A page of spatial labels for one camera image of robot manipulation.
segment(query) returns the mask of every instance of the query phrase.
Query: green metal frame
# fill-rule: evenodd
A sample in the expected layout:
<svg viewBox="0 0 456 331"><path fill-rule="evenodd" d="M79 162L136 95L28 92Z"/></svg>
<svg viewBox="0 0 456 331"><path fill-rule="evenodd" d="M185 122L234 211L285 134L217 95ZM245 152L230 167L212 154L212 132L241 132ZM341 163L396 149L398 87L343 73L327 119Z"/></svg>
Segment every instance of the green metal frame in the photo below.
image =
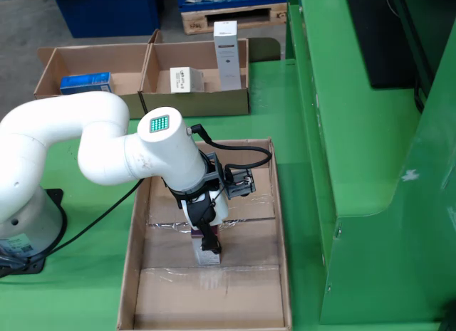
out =
<svg viewBox="0 0 456 331"><path fill-rule="evenodd" d="M420 117L410 90L370 88L348 13L345 0L289 2L328 273L321 322L433 321L456 298L456 28Z"/></svg>

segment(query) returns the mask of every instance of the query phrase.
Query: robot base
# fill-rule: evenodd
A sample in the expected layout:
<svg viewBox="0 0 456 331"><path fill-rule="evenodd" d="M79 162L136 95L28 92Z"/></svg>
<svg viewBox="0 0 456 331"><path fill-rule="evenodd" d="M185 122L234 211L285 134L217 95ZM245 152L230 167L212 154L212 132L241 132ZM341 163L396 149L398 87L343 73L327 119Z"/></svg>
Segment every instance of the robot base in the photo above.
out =
<svg viewBox="0 0 456 331"><path fill-rule="evenodd" d="M48 194L48 196L51 198L52 202L57 206L58 210L61 213L62 227L61 227L60 233L58 234L58 236L54 240L54 242L48 248L46 248L44 251L40 252L39 254L26 258L28 262L34 261L37 258L40 258L43 254L46 254L49 251L51 251L52 249L54 249L58 245L58 243L61 241L61 239L63 238L63 235L65 234L66 227L68 224L68 221L66 218L66 213L61 206L61 202L63 199L63 190L62 189L47 189L46 193ZM46 262L46 259L44 258L43 260L33 264L32 266L26 267L25 269L23 269L19 272L12 273L12 275L38 274L43 270L45 262ZM7 270L10 270L10 267L0 266L0 276L3 274L4 271L7 271Z"/></svg>

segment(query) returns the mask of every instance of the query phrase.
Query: black monitor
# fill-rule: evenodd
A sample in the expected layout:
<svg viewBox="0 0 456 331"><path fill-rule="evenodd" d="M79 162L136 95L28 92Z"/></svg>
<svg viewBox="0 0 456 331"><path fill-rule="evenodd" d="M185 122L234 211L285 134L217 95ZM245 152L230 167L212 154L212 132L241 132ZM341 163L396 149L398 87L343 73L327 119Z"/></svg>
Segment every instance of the black monitor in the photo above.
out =
<svg viewBox="0 0 456 331"><path fill-rule="evenodd" d="M427 95L455 22L456 0L347 2L372 87L419 85Z"/></svg>
<svg viewBox="0 0 456 331"><path fill-rule="evenodd" d="M393 0L427 95L456 18L456 0Z"/></svg>

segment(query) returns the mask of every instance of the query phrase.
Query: small white box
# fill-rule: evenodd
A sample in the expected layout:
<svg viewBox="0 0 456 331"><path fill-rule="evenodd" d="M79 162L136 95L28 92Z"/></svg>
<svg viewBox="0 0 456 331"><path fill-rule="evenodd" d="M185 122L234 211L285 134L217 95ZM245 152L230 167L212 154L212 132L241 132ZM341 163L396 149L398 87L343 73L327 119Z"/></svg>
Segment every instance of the small white box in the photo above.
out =
<svg viewBox="0 0 456 331"><path fill-rule="evenodd" d="M237 21L216 21L214 44L222 91L242 89L237 49Z"/></svg>
<svg viewBox="0 0 456 331"><path fill-rule="evenodd" d="M194 68L170 68L171 93L203 93L204 78L201 70Z"/></svg>

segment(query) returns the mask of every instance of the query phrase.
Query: concrete floor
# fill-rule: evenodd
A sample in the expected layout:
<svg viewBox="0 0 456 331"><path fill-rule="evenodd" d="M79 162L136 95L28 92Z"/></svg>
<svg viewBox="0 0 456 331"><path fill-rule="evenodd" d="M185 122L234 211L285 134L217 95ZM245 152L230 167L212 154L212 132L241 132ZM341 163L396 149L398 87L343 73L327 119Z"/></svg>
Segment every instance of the concrete floor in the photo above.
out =
<svg viewBox="0 0 456 331"><path fill-rule="evenodd" d="M212 40L212 34L187 36L177 0L165 0L161 18L164 42ZM239 30L239 37L269 36L284 51L285 25ZM149 36L74 39L54 0L0 1L0 119L22 103L33 100L33 91L43 66L36 50L43 46L71 46L110 43L143 43Z"/></svg>

